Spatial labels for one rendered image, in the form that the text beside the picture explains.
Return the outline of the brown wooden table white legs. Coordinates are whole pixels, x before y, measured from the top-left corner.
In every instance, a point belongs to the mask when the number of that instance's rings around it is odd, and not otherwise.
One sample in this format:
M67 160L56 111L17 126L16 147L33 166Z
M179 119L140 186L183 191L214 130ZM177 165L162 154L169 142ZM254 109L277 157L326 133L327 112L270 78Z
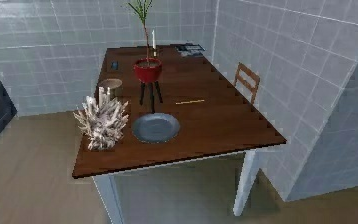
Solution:
M111 224L126 224L117 194L117 174L175 165L202 159L244 153L244 163L233 213L242 214L259 169L260 150L281 145L286 139L218 70L204 57L182 57L173 45L159 47L163 62L160 86L163 102L156 111L178 119L178 135L160 144L142 143L132 134L132 124L149 112L140 105L140 84L133 65L142 58L143 47L109 48L98 80L119 78L123 96L130 103L130 120L120 144L107 151L90 151L83 138L72 177L91 177L97 187ZM118 70L111 63L118 62ZM205 102L175 105L175 102L204 99Z

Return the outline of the brown wooden chair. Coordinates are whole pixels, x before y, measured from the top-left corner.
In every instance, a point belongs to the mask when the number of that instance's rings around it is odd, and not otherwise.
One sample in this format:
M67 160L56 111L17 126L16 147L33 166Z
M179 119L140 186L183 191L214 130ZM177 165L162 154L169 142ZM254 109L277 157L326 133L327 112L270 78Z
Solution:
M254 104L259 89L260 77L246 65L239 62L235 71L233 86L236 87L238 82L251 92L250 102Z

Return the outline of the grey round plate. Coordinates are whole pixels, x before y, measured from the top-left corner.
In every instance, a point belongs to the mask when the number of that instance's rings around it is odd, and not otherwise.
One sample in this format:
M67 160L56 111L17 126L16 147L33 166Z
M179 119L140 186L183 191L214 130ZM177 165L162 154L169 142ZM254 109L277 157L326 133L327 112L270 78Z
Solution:
M132 134L144 143L167 142L174 138L179 130L179 121L167 113L146 114L132 124Z

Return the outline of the white spiky coral sculpture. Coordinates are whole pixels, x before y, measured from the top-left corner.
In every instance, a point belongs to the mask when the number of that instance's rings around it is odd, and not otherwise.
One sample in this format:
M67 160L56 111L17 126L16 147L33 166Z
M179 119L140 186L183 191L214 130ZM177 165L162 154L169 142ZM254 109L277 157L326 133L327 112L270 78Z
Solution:
M107 150L115 146L123 137L129 115L126 113L129 102L122 103L117 98L106 100L101 106L96 99L86 97L83 110L74 113L80 123L81 132L87 136L89 150Z

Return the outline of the brown round pot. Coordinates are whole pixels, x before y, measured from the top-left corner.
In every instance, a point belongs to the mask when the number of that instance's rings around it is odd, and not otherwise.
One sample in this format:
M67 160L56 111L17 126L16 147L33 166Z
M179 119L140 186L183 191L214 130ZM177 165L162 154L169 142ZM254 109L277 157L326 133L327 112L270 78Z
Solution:
M120 79L115 78L101 81L98 87L99 106L104 106L115 98L120 100L122 98L122 84L123 82Z

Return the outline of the white candle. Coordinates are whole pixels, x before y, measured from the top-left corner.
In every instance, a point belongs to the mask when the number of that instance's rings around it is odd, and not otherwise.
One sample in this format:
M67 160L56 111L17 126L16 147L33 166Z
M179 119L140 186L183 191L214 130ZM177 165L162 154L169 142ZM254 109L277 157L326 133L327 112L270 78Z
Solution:
M156 39L155 39L155 30L153 29L151 32L152 35L152 52L153 57L157 57L157 48L156 48Z

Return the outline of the plant in red pot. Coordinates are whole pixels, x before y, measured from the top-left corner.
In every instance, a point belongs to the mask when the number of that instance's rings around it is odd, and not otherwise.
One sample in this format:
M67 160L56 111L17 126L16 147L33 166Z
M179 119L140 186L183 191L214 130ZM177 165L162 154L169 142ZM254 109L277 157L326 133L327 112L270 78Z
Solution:
M152 6L152 0L131 0L127 5L133 10L135 15L140 19L143 32L146 38L146 57L139 59L133 65L133 70L140 81L140 98L139 104L144 103L145 89L149 90L151 112L155 112L154 92L157 92L159 102L163 102L161 89L159 85L159 77L162 73L162 61L156 57L150 56L149 34L146 27L148 11Z

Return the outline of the yellow pencil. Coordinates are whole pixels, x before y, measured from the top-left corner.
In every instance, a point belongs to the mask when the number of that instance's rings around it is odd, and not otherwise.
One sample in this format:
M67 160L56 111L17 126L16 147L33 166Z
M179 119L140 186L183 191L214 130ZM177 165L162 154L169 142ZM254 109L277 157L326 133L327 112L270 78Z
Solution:
M175 105L185 105L185 104L194 104L194 103L202 103L202 102L205 102L205 100L198 99L198 100L180 101L180 102L175 102Z

